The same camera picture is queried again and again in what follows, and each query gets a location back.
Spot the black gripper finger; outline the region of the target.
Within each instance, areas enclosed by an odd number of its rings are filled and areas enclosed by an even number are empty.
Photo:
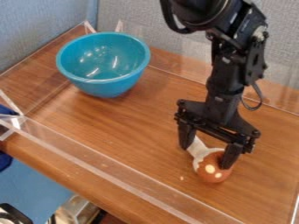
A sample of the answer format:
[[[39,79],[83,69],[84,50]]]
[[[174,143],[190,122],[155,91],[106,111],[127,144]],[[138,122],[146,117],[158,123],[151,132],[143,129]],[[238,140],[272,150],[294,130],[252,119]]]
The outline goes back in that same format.
[[[227,170],[235,164],[239,159],[239,155],[243,152],[243,145],[239,143],[230,143],[224,150],[223,158],[219,162],[219,168]]]
[[[178,122],[178,130],[179,130],[179,144],[180,147],[186,150],[194,141],[195,135],[196,135],[196,129],[195,127],[188,124],[186,121],[180,120]]]

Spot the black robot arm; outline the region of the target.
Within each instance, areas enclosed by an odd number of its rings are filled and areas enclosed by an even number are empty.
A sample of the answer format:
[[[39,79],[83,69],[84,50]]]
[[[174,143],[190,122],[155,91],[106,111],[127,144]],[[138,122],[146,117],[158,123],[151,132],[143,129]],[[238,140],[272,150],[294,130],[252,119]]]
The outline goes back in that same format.
[[[254,150],[260,131],[242,118],[244,87],[264,77],[267,17],[251,0],[160,0],[164,22],[180,34],[206,32],[212,72],[206,101],[178,101],[179,143],[187,149],[198,131],[227,143],[219,167]]]

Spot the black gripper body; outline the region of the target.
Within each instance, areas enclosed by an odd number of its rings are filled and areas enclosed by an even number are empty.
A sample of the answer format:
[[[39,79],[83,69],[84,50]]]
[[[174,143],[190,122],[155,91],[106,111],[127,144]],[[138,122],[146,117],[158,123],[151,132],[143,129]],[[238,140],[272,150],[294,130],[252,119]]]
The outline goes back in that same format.
[[[207,106],[204,102],[183,99],[176,104],[176,122],[186,121],[196,131],[202,131],[227,144],[242,144],[243,153],[252,152],[260,131],[242,118],[236,108],[231,110],[230,117],[226,117],[224,108],[220,106]]]

